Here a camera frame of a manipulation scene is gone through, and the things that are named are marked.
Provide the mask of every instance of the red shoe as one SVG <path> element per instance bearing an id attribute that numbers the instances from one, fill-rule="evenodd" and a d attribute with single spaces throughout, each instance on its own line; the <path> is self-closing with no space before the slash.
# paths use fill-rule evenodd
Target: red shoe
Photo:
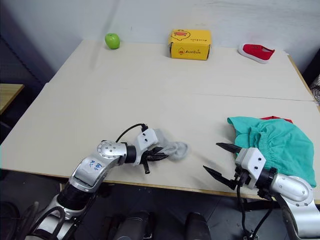
<path id="1" fill-rule="evenodd" d="M 275 50 L 268 49 L 262 45 L 243 44 L 239 46 L 238 52 L 247 58 L 266 64 Z"/>

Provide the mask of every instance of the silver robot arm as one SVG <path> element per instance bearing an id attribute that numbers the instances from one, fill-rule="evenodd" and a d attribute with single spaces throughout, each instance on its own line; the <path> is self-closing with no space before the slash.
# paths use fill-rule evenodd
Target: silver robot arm
<path id="1" fill-rule="evenodd" d="M 91 206 L 110 169 L 124 163 L 143 164 L 148 174 L 147 159 L 155 157 L 157 161 L 166 158 L 167 155 L 150 150 L 154 147 L 158 151 L 161 149 L 156 147 L 159 141 L 155 131 L 148 127 L 142 128 L 142 131 L 133 145 L 103 140 L 93 153 L 82 160 L 63 191 L 52 199 L 23 239 L 45 239 L 48 236 L 58 240 L 69 239 Z"/>
<path id="2" fill-rule="evenodd" d="M 204 168 L 218 181 L 231 189 L 246 185 L 258 189 L 261 198 L 274 197 L 279 203 L 283 220 L 291 240 L 319 239 L 320 212 L 314 201 L 313 188 L 304 179 L 277 173 L 277 169 L 265 169 L 266 159 L 258 148 L 241 148 L 229 143 L 217 143 L 223 149 L 238 153 L 235 159 L 235 179 L 228 180 L 221 173 Z"/>

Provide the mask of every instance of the dark floor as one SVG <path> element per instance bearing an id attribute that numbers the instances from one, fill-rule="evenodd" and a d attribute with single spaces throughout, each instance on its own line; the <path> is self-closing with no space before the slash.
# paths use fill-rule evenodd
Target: dark floor
<path id="1" fill-rule="evenodd" d="M 10 171 L 0 181 L 0 199 L 15 203 L 20 213 L 23 213 L 34 201 L 39 201 L 40 208 L 44 208 L 59 189 L 59 182 L 54 179 Z M 241 213 L 238 211 L 236 198 L 122 184 L 112 185 L 108 197 L 96 199 L 78 228 L 75 239 L 97 240 L 105 218 L 114 214 L 128 215 L 140 210 L 156 213 L 156 240 L 182 240 L 189 212 L 201 213 L 207 219 L 213 240 L 241 239 Z M 253 229 L 265 212 L 248 212 L 247 229 Z M 261 240 L 288 239 L 279 209 L 273 210 L 258 235 Z"/>

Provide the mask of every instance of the apple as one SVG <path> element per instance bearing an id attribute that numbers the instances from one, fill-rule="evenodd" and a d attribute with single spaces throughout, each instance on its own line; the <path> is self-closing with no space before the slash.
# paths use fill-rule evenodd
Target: apple
<path id="1" fill-rule="evenodd" d="M 107 33 L 104 40 L 110 49 L 118 49 L 120 46 L 120 38 L 115 33 Z"/>

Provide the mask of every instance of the cardboard box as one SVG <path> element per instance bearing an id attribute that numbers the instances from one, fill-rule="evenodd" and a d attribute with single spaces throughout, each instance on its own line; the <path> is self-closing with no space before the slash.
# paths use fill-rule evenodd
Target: cardboard box
<path id="1" fill-rule="evenodd" d="M 168 44 L 170 55 L 174 59 L 207 60 L 211 33 L 209 30 L 174 29 Z"/>

